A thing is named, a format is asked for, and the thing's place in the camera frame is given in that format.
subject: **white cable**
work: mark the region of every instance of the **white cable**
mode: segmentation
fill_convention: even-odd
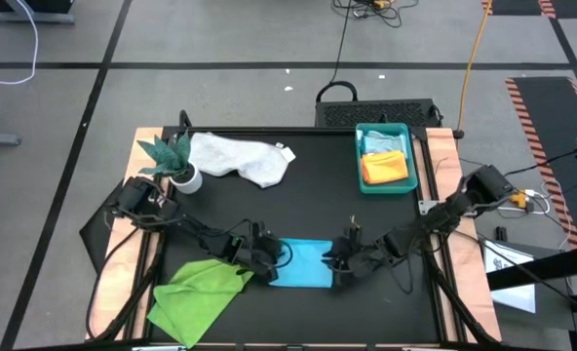
[[[24,6],[24,4],[22,4],[22,2],[20,0],[16,0],[18,2],[18,4],[20,6],[22,6],[22,8],[24,9],[24,11],[26,12],[26,15],[28,16],[28,20],[31,22],[31,25],[33,26],[33,33],[35,33],[35,49],[33,50],[33,64],[31,66],[31,75],[19,80],[17,82],[6,82],[6,81],[1,81],[0,80],[0,84],[3,85],[17,85],[17,84],[22,84],[22,83],[26,83],[29,80],[33,79],[33,77],[35,76],[35,63],[37,63],[37,48],[39,48],[39,36],[37,35],[37,26],[35,26],[35,21],[33,21],[33,17],[31,16],[30,11],[28,11],[28,9],[26,8],[26,6]]]
[[[549,211],[551,210],[551,203],[548,200],[547,196],[543,196],[542,194],[540,194],[539,192],[536,192],[534,195],[530,195],[531,197],[537,197],[540,198],[542,200],[544,200],[544,203],[546,204],[546,210],[544,211],[533,211],[530,212],[530,214],[534,214],[534,215],[547,215],[549,213]],[[502,206],[498,208],[499,211],[503,210],[503,211],[516,211],[516,212],[526,212],[525,209],[519,209],[519,208],[512,208],[512,207],[507,207],[507,206]]]
[[[565,239],[563,239],[563,241],[561,242],[561,244],[559,244],[559,247],[558,247],[558,250],[561,250],[561,248],[563,248],[563,245],[565,245],[565,243],[567,243],[568,239],[570,239],[570,236],[572,236],[572,222],[570,221],[570,216],[567,214],[568,206],[565,204],[565,198],[563,197],[563,192],[561,191],[561,184],[556,179],[555,180],[544,180],[544,182],[542,182],[542,185],[540,185],[540,189],[542,189],[544,194],[546,194],[547,196],[550,196],[550,195],[548,195],[549,191],[546,188],[547,183],[554,183],[558,186],[559,196],[563,200],[563,208],[564,208],[564,211],[566,212],[565,218],[568,220],[568,230],[567,230]]]

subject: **artificial plant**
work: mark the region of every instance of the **artificial plant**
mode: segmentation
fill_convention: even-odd
[[[158,136],[154,136],[154,144],[140,140],[137,143],[156,162],[156,167],[141,169],[140,173],[182,177],[189,172],[191,140],[188,133],[185,132],[177,142],[170,142],[169,145]]]

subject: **potted plant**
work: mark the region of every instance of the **potted plant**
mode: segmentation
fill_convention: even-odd
[[[187,132],[170,145],[158,136],[154,136],[154,144],[146,141],[137,143],[156,162],[156,167],[144,168],[140,173],[169,176],[173,186],[184,194],[193,194],[200,189],[202,174],[195,165],[189,163],[191,140]]]

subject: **orange and black striped mat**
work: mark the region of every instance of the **orange and black striped mat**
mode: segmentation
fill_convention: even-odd
[[[481,0],[483,9],[487,0]],[[577,0],[492,0],[492,16],[546,16],[577,19]]]
[[[538,164],[576,149],[577,83],[574,80],[567,77],[510,78],[506,86]],[[546,181],[561,227],[565,233],[571,233],[570,246],[577,248],[577,159],[574,156],[562,158],[538,169]]]

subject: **white paper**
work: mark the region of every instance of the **white paper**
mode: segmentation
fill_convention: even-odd
[[[526,263],[533,260],[533,256],[527,253],[503,247],[501,245],[485,241],[484,244],[507,257],[516,264]],[[485,265],[485,273],[493,272],[495,270],[508,268],[513,266],[503,257],[494,253],[490,249],[483,249],[483,264]],[[523,311],[535,313],[535,286],[527,285],[515,288],[503,289],[500,291],[491,292],[492,300],[497,303],[502,303]]]
[[[285,157],[285,159],[287,159],[287,162],[290,162],[295,159],[295,154],[292,153],[290,147],[283,148],[282,151],[280,151],[280,153],[282,154],[282,156]]]

